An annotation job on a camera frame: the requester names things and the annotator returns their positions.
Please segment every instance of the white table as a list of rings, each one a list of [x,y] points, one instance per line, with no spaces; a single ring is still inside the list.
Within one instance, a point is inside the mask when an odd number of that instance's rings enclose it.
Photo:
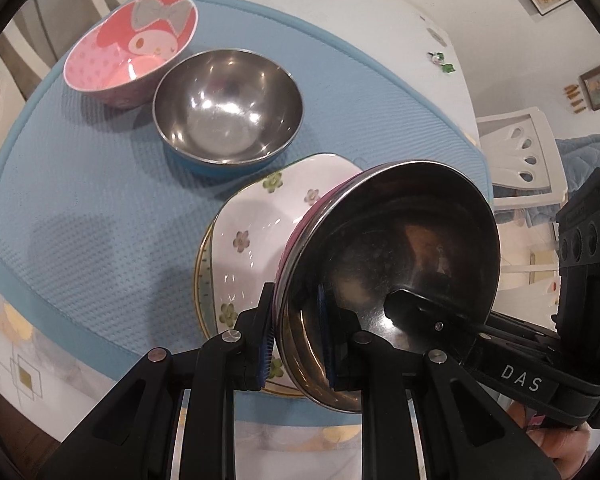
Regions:
[[[317,25],[348,41],[437,105],[479,146],[469,91],[444,30],[405,0],[247,0]],[[439,34],[446,47],[427,31]],[[428,52],[443,52],[456,72],[432,70]]]

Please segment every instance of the blue placemat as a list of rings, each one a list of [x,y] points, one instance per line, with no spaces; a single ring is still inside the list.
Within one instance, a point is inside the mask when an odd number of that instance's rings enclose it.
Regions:
[[[301,89],[302,128],[266,172],[320,152],[362,168],[428,158],[491,197],[480,151],[369,56],[267,7],[194,1],[200,22],[190,51],[253,50],[280,63]],[[63,63],[0,152],[0,292],[52,341],[117,379],[154,346],[177,352],[203,343],[193,262],[214,215],[246,180],[218,183],[173,165],[150,105],[107,108],[66,86]]]

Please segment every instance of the metal bowl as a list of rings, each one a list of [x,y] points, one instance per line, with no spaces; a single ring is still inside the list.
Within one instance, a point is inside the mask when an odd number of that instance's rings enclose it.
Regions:
[[[162,139],[190,170],[253,173],[293,140],[302,97],[292,77],[246,50],[209,50],[183,60],[154,96]]]
[[[278,349],[299,390],[328,408],[360,411],[359,394],[334,392],[325,375],[319,284],[363,330],[396,348],[468,352],[454,326],[486,321],[500,269],[493,213],[471,181],[436,162],[385,164],[307,214],[285,250],[274,298]]]

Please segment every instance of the human hand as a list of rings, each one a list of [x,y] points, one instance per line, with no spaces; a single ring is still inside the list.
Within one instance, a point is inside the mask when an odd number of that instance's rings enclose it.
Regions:
[[[525,407],[522,404],[513,402],[507,413],[520,428],[525,427]],[[587,423],[575,430],[540,428],[529,430],[526,434],[538,444],[545,455],[554,459],[554,465],[560,472],[562,480],[572,478],[582,467],[589,447],[590,427]]]

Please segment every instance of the gold rim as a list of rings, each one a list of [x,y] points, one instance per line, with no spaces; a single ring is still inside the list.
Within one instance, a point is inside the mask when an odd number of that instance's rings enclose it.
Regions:
[[[196,255],[196,263],[194,265],[193,279],[192,279],[193,305],[195,306],[195,309],[196,309],[196,316],[198,317],[200,329],[202,330],[202,333],[203,333],[205,339],[207,339],[207,340],[211,339],[213,336],[211,335],[211,332],[209,331],[208,327],[206,326],[205,320],[202,317],[202,307],[200,305],[200,294],[199,294],[199,286],[200,286],[199,280],[200,280],[200,269],[202,267],[202,254],[204,253],[207,242],[211,238],[211,234],[213,233],[215,223],[216,223],[216,219],[214,218],[214,220],[211,222],[209,227],[206,228],[206,232],[202,237],[202,241],[200,242],[200,247],[198,248],[198,254]],[[211,290],[213,291],[213,275],[212,275],[212,281],[211,281]],[[289,397],[289,398],[295,398],[295,399],[304,397],[304,394],[302,394],[299,390],[296,390],[295,388],[291,388],[290,386],[285,386],[284,384],[272,383],[270,381],[267,381],[267,384],[269,385],[269,387],[267,388],[265,386],[263,389],[261,389],[261,392],[265,392],[265,393],[275,395],[278,397]]]

